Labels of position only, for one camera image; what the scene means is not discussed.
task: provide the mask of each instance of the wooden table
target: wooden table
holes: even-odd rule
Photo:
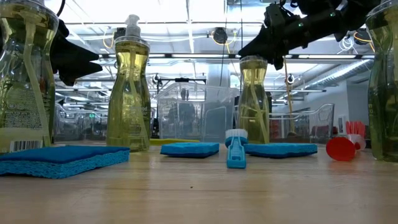
[[[353,162],[316,156],[247,156],[226,168],[226,151],[207,159],[161,156],[62,180],[0,177],[0,223],[347,223],[398,222],[398,164],[369,151]]]

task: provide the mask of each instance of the white bottle cap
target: white bottle cap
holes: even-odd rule
[[[139,16],[137,15],[130,15],[127,20],[125,21],[125,24],[127,24],[126,28],[126,36],[133,35],[136,37],[141,36],[141,28],[138,26],[138,20]]]

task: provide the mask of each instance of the clear plastic bin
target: clear plastic bin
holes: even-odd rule
[[[333,134],[335,105],[325,104],[316,111],[301,113],[270,113],[270,142],[322,143],[326,144]]]
[[[154,123],[155,109],[150,111],[151,129]],[[67,110],[55,104],[54,142],[77,142],[106,140],[108,111]]]
[[[160,138],[224,143],[238,95],[235,88],[173,83],[156,97]]]

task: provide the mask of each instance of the blue sponge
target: blue sponge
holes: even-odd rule
[[[65,146],[0,156],[0,175],[27,174],[62,179],[129,160],[128,147]]]
[[[272,144],[246,144],[246,154],[273,159],[309,156],[318,152],[316,144],[272,143]]]
[[[218,143],[178,142],[163,145],[160,153],[172,157],[206,158],[217,154],[219,148]]]

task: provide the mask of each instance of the clear plastic bottle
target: clear plastic bottle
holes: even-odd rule
[[[116,43],[118,76],[109,102],[106,143],[145,151],[150,138],[150,95],[145,78],[149,44],[141,38],[139,17],[130,15],[126,36]]]
[[[398,162],[398,1],[383,1],[366,25],[376,51],[368,95],[372,152]]]
[[[0,0],[0,154],[50,146],[58,17],[39,1]]]
[[[258,56],[244,57],[240,67],[244,85],[239,99],[239,128],[248,132],[249,143],[269,143],[269,106],[264,90],[267,60]]]

